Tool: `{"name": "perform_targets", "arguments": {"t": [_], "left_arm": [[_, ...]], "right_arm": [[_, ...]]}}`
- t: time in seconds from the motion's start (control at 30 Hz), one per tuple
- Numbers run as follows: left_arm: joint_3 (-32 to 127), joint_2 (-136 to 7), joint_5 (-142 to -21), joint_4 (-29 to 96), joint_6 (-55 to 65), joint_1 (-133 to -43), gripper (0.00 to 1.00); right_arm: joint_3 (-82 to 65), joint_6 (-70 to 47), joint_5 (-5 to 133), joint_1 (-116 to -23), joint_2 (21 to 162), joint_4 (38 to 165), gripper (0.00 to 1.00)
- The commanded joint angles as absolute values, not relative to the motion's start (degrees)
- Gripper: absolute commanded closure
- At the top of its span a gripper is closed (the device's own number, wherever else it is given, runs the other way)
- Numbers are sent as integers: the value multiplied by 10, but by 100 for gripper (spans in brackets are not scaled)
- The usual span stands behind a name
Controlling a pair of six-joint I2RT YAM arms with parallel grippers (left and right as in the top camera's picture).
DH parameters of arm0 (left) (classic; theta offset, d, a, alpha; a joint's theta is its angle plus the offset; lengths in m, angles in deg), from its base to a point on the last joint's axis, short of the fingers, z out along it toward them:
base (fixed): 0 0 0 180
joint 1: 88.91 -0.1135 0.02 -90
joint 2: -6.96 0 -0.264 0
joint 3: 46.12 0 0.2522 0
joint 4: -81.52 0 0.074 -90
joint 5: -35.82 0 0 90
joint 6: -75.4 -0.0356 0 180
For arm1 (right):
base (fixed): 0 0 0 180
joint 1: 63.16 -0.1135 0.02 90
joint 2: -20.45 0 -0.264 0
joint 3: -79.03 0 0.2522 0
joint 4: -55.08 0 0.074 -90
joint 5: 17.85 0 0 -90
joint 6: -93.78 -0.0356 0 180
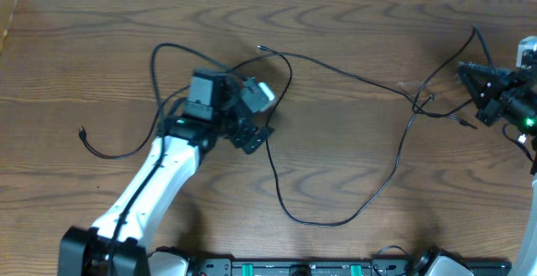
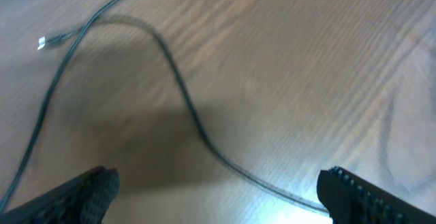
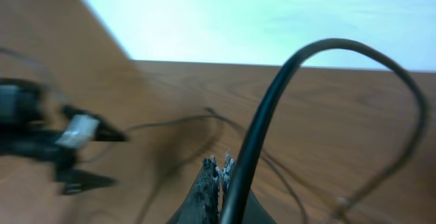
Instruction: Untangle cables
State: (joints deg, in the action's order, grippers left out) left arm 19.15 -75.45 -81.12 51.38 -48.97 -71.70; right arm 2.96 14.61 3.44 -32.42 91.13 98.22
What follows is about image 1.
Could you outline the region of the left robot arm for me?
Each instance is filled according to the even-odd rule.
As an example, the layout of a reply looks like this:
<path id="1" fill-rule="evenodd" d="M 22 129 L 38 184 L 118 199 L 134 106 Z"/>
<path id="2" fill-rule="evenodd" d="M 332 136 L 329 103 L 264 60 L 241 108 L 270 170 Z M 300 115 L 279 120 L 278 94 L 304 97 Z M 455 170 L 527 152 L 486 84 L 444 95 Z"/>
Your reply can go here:
<path id="1" fill-rule="evenodd" d="M 187 275 L 187 258 L 169 252 L 148 254 L 154 234 L 184 183 L 219 138 L 252 154 L 272 129 L 258 128 L 253 116 L 268 110 L 276 96 L 264 82 L 243 86 L 226 73 L 195 70 L 180 115 L 164 115 L 148 157 L 126 190 L 85 230 L 71 227 L 60 241 L 60 275 Z"/>

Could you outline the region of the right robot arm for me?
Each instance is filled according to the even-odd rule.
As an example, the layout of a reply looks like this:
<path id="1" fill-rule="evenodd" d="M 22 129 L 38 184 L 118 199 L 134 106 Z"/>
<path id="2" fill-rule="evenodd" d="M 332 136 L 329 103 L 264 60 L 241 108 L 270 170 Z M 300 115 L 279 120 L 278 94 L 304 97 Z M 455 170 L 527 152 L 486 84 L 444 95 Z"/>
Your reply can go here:
<path id="1" fill-rule="evenodd" d="M 515 70 L 461 62 L 457 75 L 477 109 L 476 119 L 490 127 L 499 120 L 531 138 L 536 149 L 536 58 L 531 53 Z M 528 180 L 531 191 L 529 217 L 509 274 L 536 274 L 536 155 L 532 154 Z"/>

